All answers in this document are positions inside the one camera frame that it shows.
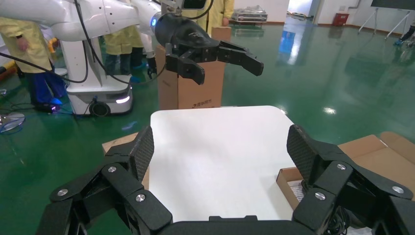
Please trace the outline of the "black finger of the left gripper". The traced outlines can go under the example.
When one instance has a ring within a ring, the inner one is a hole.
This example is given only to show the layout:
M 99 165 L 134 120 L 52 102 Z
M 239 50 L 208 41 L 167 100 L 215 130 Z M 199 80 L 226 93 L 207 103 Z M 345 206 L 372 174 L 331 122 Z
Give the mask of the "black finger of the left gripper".
M 261 76 L 264 69 L 264 64 L 254 54 L 250 53 L 247 48 L 227 41 L 220 41 L 217 60 L 241 66 L 255 76 Z
M 165 69 L 182 78 L 191 79 L 198 85 L 204 84 L 205 70 L 193 59 L 196 49 L 189 48 L 179 54 L 174 52 L 177 52 L 177 50 L 173 49 L 172 44 L 165 44 Z

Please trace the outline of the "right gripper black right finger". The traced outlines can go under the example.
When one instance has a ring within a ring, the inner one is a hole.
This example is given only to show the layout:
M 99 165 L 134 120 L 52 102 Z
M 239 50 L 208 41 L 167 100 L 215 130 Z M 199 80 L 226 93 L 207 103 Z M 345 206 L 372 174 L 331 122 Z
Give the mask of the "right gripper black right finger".
M 414 234 L 415 203 L 407 187 L 357 165 L 338 146 L 312 139 L 296 124 L 288 131 L 287 152 L 309 186 L 294 222 L 321 235 L 344 208 L 374 235 Z

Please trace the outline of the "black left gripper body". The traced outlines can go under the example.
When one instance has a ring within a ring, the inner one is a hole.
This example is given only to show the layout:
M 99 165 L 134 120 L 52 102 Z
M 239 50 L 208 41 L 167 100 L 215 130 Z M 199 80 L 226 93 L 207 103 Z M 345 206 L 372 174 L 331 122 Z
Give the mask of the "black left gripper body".
M 220 42 L 186 17 L 174 13 L 161 15 L 155 24 L 155 37 L 169 55 L 196 63 L 212 62 L 218 58 Z

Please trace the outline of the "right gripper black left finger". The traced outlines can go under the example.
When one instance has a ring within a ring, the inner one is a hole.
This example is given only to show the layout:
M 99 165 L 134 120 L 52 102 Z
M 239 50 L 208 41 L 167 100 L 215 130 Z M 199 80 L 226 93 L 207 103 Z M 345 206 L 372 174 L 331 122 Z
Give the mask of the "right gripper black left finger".
M 134 235 L 159 234 L 173 216 L 143 184 L 154 149 L 151 127 L 132 141 L 111 147 L 99 166 L 50 194 L 36 234 L 85 235 L 110 210 Z

